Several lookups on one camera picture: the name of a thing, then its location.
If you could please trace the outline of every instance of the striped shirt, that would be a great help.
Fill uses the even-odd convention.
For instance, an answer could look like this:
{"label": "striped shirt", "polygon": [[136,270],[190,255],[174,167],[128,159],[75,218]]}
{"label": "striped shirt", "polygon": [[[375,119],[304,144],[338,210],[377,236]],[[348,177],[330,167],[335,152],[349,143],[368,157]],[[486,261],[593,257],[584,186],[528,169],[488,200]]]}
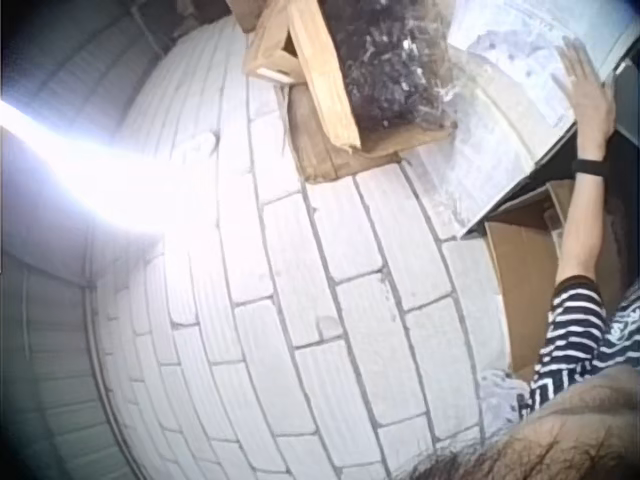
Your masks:
{"label": "striped shirt", "polygon": [[593,280],[576,276],[555,290],[549,328],[522,416],[539,409],[574,383],[620,364],[640,369],[640,284],[607,319]]}

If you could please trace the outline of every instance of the person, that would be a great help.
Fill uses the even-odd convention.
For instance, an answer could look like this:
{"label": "person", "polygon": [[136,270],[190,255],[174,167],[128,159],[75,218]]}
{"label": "person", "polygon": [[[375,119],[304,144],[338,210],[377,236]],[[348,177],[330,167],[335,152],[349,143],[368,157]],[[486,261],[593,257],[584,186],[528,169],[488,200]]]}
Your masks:
{"label": "person", "polygon": [[542,347],[523,420],[490,439],[418,464],[410,480],[640,479],[640,288],[609,320],[595,282],[603,238],[611,85],[585,47],[558,49],[569,84],[556,80],[578,127],[576,179]]}

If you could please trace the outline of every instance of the newspaper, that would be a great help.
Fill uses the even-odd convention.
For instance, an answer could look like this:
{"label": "newspaper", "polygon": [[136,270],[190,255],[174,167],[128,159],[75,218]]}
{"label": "newspaper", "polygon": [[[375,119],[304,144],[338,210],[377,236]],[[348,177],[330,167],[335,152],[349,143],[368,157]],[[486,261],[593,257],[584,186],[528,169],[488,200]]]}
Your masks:
{"label": "newspaper", "polygon": [[604,78],[614,47],[634,22],[633,9],[621,0],[458,0],[448,40],[520,83],[557,127],[572,113],[552,81],[552,75],[566,81],[555,47],[564,36],[580,38]]}
{"label": "newspaper", "polygon": [[440,238],[467,233],[534,166],[479,87],[462,82],[453,105],[458,128],[452,137],[403,154]]}

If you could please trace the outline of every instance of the black and white striped sleeve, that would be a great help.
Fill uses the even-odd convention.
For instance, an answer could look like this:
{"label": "black and white striped sleeve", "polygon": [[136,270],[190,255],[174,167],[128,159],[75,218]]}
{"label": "black and white striped sleeve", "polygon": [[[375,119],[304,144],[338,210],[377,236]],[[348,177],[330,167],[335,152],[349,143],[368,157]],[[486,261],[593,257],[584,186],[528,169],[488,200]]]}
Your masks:
{"label": "black and white striped sleeve", "polygon": [[558,285],[525,414],[590,376],[592,361],[605,332],[605,318],[602,298],[593,280],[576,276]]}

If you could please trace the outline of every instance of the hand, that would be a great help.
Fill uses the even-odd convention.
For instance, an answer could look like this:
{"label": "hand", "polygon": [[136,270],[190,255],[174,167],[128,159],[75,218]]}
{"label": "hand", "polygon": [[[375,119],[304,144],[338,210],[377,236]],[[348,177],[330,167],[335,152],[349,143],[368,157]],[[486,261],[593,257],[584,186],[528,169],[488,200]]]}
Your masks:
{"label": "hand", "polygon": [[569,100],[578,124],[578,157],[603,160],[607,140],[616,128],[616,104],[613,82],[602,87],[587,50],[578,40],[564,38],[558,54],[570,85],[554,81]]}

